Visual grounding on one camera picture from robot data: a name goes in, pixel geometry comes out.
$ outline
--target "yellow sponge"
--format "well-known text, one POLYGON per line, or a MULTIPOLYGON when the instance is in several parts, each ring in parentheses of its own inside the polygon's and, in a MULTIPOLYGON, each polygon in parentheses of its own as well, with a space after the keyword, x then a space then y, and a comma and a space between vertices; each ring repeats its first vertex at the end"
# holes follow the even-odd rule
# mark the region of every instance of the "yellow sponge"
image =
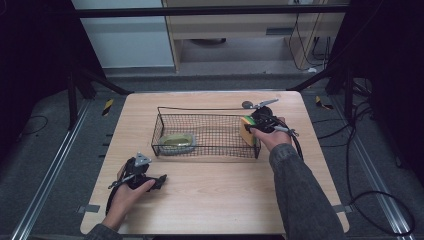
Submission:
POLYGON ((256 143, 256 138, 253 134, 249 133, 244 127, 245 124, 254 125, 255 122, 250 116, 244 116, 240 119, 240 136, 251 147, 256 143))

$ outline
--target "green object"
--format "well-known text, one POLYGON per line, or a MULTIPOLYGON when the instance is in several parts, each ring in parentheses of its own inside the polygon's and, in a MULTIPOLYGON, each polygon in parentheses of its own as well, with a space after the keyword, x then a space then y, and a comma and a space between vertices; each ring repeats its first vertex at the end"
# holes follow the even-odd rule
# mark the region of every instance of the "green object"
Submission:
POLYGON ((159 150, 163 155, 177 155, 189 153, 196 146, 193 134, 177 133, 163 136, 159 139, 159 150))
POLYGON ((253 118, 251 116, 244 116, 244 119, 246 119, 250 125, 255 125, 255 120, 253 120, 253 118))

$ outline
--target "gray floor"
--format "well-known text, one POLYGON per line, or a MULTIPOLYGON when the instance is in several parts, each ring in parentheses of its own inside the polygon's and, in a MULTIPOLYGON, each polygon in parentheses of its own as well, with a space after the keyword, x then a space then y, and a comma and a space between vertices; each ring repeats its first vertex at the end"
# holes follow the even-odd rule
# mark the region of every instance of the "gray floor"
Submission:
MULTIPOLYGON (((146 74, 110 80, 137 92, 284 90, 313 75, 294 66, 287 46, 278 38, 227 39, 227 42, 221 45, 199 45, 187 41, 184 47, 178 73, 146 74)), ((336 109, 324 109, 315 104, 315 96, 325 96, 325 83, 325 80, 320 81, 302 92, 317 136, 331 133, 344 124, 336 109)), ((111 140, 109 134, 113 134, 125 101, 125 96, 115 94, 97 84, 95 87, 98 91, 96 99, 89 101, 81 130, 34 223, 31 231, 34 239, 82 236, 79 231, 82 214, 76 210, 79 206, 88 204, 107 152, 107 143, 111 140), (114 99, 114 104, 108 116, 103 117, 101 112, 109 98, 114 99)), ((342 99, 340 94, 332 96, 330 100, 333 105, 337 105, 342 99)), ((363 100, 362 97, 355 98, 356 103, 363 100)), ((85 102, 87 101, 80 99, 79 106, 85 102)), ((9 238, 8 235, 12 234, 22 219, 67 134, 67 93, 60 92, 43 99, 34 108, 33 115, 43 117, 31 118, 24 132, 39 131, 22 136, 9 156, 11 163, 0 172, 0 236, 4 239, 9 238)), ((405 202, 414 214, 417 227, 414 232, 415 239, 424 239, 424 189, 411 170, 396 167, 393 153, 378 126, 378 119, 373 120, 370 116, 366 115, 358 121, 357 139, 365 146, 388 191, 405 202)), ((346 147, 329 146, 345 143, 347 137, 348 132, 344 131, 320 140, 331 175, 345 205, 350 200, 346 182, 346 147)), ((352 147, 349 169, 355 194, 372 189, 367 172, 361 164, 361 156, 358 155, 357 149, 352 147)), ((376 197, 366 197, 358 205, 374 221, 390 229, 389 221, 376 197)), ((350 222, 350 230, 347 233, 349 239, 398 239, 371 226, 357 211, 347 216, 350 222)))

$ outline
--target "black metal pole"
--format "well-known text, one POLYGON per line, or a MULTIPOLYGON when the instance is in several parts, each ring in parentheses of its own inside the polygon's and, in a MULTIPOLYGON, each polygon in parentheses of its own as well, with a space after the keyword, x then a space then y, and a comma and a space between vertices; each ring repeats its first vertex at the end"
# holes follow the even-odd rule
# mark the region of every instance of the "black metal pole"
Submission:
POLYGON ((68 130, 71 130, 78 120, 78 107, 77 107, 77 95, 75 89, 75 82, 73 73, 69 72, 68 75, 68 101, 69 101, 69 126, 68 130))
POLYGON ((350 64, 345 67, 345 116, 349 123, 354 124, 353 121, 353 70, 350 64))
POLYGON ((209 6, 209 7, 164 7, 124 9, 84 9, 75 11, 53 11, 52 15, 79 18, 152 17, 188 15, 237 15, 237 14, 286 14, 286 13, 338 13, 350 9, 349 4, 321 5, 258 5, 258 6, 209 6))

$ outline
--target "wire mesh basket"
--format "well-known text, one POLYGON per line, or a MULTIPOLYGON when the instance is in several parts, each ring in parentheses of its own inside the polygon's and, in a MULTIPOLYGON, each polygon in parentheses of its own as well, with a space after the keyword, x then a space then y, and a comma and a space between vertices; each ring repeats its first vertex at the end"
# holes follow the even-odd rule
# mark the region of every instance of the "wire mesh basket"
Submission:
POLYGON ((241 115, 159 114, 153 133, 156 156, 225 155, 258 158, 260 141, 248 145, 240 136, 241 115))

